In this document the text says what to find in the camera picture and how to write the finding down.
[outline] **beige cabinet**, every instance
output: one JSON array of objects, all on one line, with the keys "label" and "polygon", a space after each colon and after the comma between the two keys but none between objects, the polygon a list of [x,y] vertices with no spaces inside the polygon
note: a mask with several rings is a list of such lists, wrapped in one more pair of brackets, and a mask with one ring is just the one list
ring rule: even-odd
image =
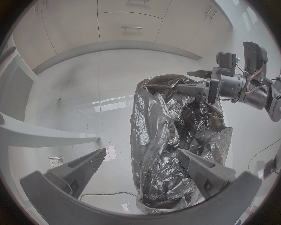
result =
[{"label": "beige cabinet", "polygon": [[129,12],[99,13],[101,41],[140,40],[155,42],[162,19]]},{"label": "beige cabinet", "polygon": [[42,0],[46,31],[57,54],[99,42],[97,0]]},{"label": "beige cabinet", "polygon": [[56,55],[48,38],[41,14],[41,1],[33,5],[13,30],[20,55],[31,69]]},{"label": "beige cabinet", "polygon": [[230,26],[221,9],[215,6],[185,50],[204,57]]},{"label": "beige cabinet", "polygon": [[171,0],[98,0],[98,13],[135,12],[164,18]]},{"label": "beige cabinet", "polygon": [[211,0],[172,0],[156,42],[184,49],[214,4]]}]

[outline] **trash bag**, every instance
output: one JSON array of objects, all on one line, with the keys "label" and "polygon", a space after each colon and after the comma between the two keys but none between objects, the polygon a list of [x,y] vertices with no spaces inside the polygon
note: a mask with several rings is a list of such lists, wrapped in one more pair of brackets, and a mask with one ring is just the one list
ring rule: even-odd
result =
[{"label": "trash bag", "polygon": [[175,91],[176,84],[203,83],[182,75],[162,75],[137,85],[131,117],[132,172],[136,205],[144,214],[192,206],[200,194],[178,160],[186,149],[225,164],[232,128],[215,104]]}]

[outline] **blue logo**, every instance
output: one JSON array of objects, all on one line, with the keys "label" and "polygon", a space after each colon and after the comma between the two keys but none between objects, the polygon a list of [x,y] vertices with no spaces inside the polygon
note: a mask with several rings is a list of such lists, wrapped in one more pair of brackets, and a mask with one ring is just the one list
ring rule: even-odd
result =
[{"label": "blue logo", "polygon": [[237,220],[233,225],[241,225],[241,220]]}]

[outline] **floor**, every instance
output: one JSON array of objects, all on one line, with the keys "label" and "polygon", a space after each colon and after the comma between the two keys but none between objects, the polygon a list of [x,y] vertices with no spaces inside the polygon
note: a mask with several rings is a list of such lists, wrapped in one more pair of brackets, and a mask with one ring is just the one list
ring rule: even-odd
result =
[{"label": "floor", "polygon": [[[81,55],[58,63],[38,76],[61,94],[56,101],[32,86],[25,122],[42,127],[93,133],[96,143],[55,148],[12,148],[10,159],[17,177],[50,169],[48,157],[67,163],[100,148],[107,156],[83,194],[137,194],[133,184],[130,117],[137,83],[145,78],[174,73],[185,75],[200,65],[186,57],[150,50],[108,50]],[[128,194],[83,196],[82,201],[120,213],[140,214],[136,197]]]}]

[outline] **drawer handle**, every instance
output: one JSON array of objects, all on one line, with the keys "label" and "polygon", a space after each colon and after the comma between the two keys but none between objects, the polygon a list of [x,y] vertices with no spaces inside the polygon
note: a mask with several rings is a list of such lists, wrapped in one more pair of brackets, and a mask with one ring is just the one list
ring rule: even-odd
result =
[{"label": "drawer handle", "polygon": [[211,20],[214,18],[214,16],[217,14],[218,11],[219,11],[219,10],[217,10],[217,11],[215,12],[215,14],[212,16]]},{"label": "drawer handle", "polygon": [[209,13],[211,12],[212,8],[214,7],[214,5],[212,5],[212,7],[210,8],[210,10],[207,12],[206,15],[209,15]]},{"label": "drawer handle", "polygon": [[138,26],[122,26],[121,28],[131,28],[131,29],[142,29],[142,27],[138,27]]}]

